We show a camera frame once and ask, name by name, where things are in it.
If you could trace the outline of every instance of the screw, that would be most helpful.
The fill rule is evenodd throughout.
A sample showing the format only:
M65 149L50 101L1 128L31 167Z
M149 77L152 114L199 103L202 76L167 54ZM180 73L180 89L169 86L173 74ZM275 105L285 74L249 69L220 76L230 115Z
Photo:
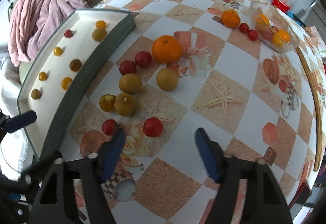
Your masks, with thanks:
M32 179L31 179L31 177L27 174L27 175L25 175L25 182L28 184L28 185L30 185L31 183L32 183Z
M56 160L54 161L54 164L59 165L59 164L63 163L64 161L65 161L65 159L63 159L63 158L58 158L58 159L56 159Z
M257 163L264 165L266 163L266 161L263 158L258 158Z
M87 158L89 158L89 159L95 159L97 157L98 157L97 152L91 152L90 154L87 155Z

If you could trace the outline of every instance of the checkered tablecloth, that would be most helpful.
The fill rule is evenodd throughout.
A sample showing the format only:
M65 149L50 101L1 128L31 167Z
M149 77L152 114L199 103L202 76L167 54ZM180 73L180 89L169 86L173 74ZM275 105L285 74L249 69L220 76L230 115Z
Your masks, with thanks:
M295 51L279 54L260 40L252 42L238 29L218 22L222 11L230 8L240 16L246 15L252 1L264 2L104 0L97 6L130 10L137 27L89 87L71 120L61 151L66 160L84 157L110 140L102 133L105 120L114 118L122 123L127 141L115 175L103 186L118 224L199 223L218 185L208 178L196 149L194 132L198 127L238 158L263 157L288 203L304 180L313 185L317 176L312 169L316 115L298 55ZM326 79L319 51L302 28L286 15L284 18L300 38L324 110ZM114 112L103 112L100 97L121 93L120 63L133 60L141 50L150 51L153 41L162 35L174 35L179 40L183 57L173 65L153 61L149 68L137 69L143 86L135 96L138 109L134 116L122 118ZM158 71L165 67L179 77L177 88L171 92L156 84ZM279 79L274 79L275 71ZM163 134L155 139L142 133L143 122L151 116L164 124ZM241 181L233 223L239 222L245 189L246 182ZM80 182L76 183L76 200L80 216L87 223Z

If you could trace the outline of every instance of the red cherry tomato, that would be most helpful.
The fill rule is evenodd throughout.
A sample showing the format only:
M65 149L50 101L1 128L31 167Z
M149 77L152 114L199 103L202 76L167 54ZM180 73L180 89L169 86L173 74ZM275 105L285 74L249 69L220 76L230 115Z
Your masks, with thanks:
M135 57L136 65L140 66L141 68L147 68L151 64L151 61L152 55L147 51L140 51Z
M119 71L121 75L125 75L128 73L136 73L136 64L131 60L123 61L120 64Z
M256 30L249 30L248 31L248 38L251 41L256 41L258 39L258 33Z
M118 127L118 123L114 119L108 119L103 123L102 131L108 136L113 136Z
M246 23L242 23L239 26L239 30L243 33L247 33L249 31L249 26Z
M71 37L74 36L72 30L65 31L65 34L64 35L65 35L66 38L71 38Z
M143 132L150 138L156 138L163 132L163 124L156 117L148 118L143 125Z

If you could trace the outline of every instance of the wooden board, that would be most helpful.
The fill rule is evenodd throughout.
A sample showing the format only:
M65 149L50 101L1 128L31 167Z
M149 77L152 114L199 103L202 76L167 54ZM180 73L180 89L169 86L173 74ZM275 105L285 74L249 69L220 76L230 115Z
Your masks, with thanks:
M296 48L297 54L301 60L304 71L306 72L309 85L312 92L312 97L314 99L315 110L316 110L316 130L317 130L317 146L316 146L316 157L314 164L314 171L318 171L322 159L322 143L323 143L323 132L322 132L322 114L320 112L320 102L318 98L317 87L315 87L314 82L312 81L312 74L308 66L307 61L302 54L300 47Z

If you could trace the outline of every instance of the pink blanket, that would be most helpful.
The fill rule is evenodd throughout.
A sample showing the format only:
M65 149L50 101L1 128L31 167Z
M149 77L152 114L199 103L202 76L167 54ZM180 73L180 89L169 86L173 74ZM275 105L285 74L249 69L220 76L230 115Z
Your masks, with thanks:
M18 0L10 18L8 49L12 63L34 60L60 23L93 0Z

